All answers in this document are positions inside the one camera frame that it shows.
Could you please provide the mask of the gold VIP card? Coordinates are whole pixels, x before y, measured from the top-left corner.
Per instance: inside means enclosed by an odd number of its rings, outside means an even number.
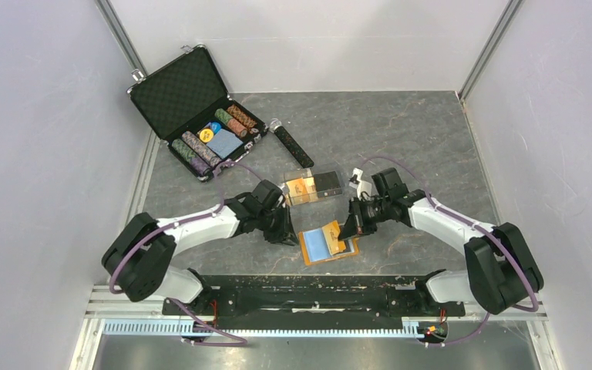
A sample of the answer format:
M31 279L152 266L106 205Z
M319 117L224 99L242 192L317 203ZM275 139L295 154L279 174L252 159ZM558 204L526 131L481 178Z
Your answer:
M335 256L336 254L346 251L347 247L345 242L338 239L340 229L339 223L336 220L333 220L321 228L324 235L326 248L328 249L328 253L331 256Z

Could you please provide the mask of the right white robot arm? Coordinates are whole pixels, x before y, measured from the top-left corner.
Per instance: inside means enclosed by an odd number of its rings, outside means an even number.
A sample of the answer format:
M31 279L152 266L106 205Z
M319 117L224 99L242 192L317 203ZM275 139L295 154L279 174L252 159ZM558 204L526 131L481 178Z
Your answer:
M356 194L348 203L348 218L340 239L375 233L387 221L430 234L465 258L462 271L440 270L426 275L414 294L416 308L433 315L449 302L475 302L492 315L508 308L534 312L543 275L518 226L493 225L458 213L422 189L409 190L391 167L366 180L352 171Z

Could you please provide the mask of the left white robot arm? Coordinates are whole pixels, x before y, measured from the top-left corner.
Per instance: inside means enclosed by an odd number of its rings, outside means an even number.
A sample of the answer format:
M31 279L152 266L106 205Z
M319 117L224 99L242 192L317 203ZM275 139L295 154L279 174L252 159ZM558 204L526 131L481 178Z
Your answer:
M172 260L193 247L255 231L270 244L298 243L284 194L269 180L186 216L156 219L147 212L137 214L102 257L109 291L131 302L160 294L202 314L210 307L211 293L196 272L173 267Z

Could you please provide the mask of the black card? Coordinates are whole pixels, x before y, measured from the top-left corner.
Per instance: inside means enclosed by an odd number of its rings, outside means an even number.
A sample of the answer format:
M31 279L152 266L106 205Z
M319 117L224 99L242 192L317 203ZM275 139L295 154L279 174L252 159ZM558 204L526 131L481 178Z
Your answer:
M343 193L339 173L336 170L313 175L315 193L318 199L335 197Z

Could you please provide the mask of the orange leather card holder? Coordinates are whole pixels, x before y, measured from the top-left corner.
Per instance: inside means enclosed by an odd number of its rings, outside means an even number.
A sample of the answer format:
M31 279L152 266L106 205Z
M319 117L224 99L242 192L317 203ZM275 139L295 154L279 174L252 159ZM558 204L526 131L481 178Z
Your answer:
M298 234L304 263L307 266L353 257L359 254L357 239L341 240L341 227L334 220L329 224Z

